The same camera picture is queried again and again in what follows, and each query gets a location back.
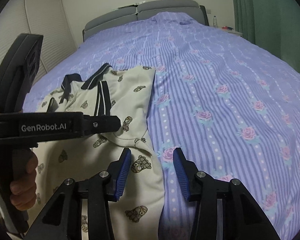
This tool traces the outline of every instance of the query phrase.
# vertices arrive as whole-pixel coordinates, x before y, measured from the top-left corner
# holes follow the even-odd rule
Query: green curtain
[[[235,29],[300,73],[300,7],[295,0],[233,0]]]

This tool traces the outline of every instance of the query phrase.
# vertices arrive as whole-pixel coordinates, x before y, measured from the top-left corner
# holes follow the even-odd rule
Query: white wardrobe
[[[76,51],[62,0],[10,0],[0,14],[0,63],[20,33],[44,36],[34,82]]]

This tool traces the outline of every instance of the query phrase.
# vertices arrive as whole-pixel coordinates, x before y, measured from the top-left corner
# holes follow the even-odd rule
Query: nightstand
[[[237,36],[242,37],[242,33],[236,32],[235,30],[222,29],[221,27],[220,27],[219,29],[220,29],[220,30],[223,30],[223,31],[225,31],[225,32],[227,32],[227,33],[232,33],[232,34],[234,34],[234,35],[237,35]]]

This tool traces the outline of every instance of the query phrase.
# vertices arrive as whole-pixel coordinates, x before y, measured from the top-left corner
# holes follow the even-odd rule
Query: metal screw
[[[238,180],[238,179],[233,179],[232,183],[235,184],[235,185],[240,185],[241,181]]]
[[[198,171],[198,172],[197,172],[197,176],[198,176],[199,178],[204,178],[204,177],[206,176],[206,174],[205,174],[203,171]]]
[[[73,179],[65,179],[64,184],[71,185],[73,183]]]
[[[109,175],[109,172],[107,172],[107,171],[102,171],[102,172],[99,173],[99,176],[102,177],[102,178],[105,178],[108,175]]]

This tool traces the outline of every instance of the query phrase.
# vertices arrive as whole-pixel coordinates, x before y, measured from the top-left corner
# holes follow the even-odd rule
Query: black stripe trim
[[[86,89],[93,89],[98,82],[98,78],[100,75],[104,73],[108,69],[108,67],[111,67],[109,63],[104,63],[101,68],[98,69],[97,72],[95,72],[81,87],[82,90]]]
[[[103,95],[105,99],[105,115],[110,116],[110,109],[111,109],[111,100],[110,100],[110,92],[108,83],[106,81],[102,81],[103,87]]]
[[[72,81],[82,82],[81,76],[77,73],[65,76],[65,78],[63,79],[62,85],[61,85],[61,88],[63,89],[63,94],[62,94],[59,104],[62,104],[65,99],[68,101],[69,94],[71,93],[71,85],[70,84]]]
[[[99,106],[99,99],[100,99],[100,90],[101,90],[101,86],[100,86],[100,82],[98,82],[96,107],[94,109],[94,114],[93,114],[94,116],[97,116],[99,113],[98,106]]]

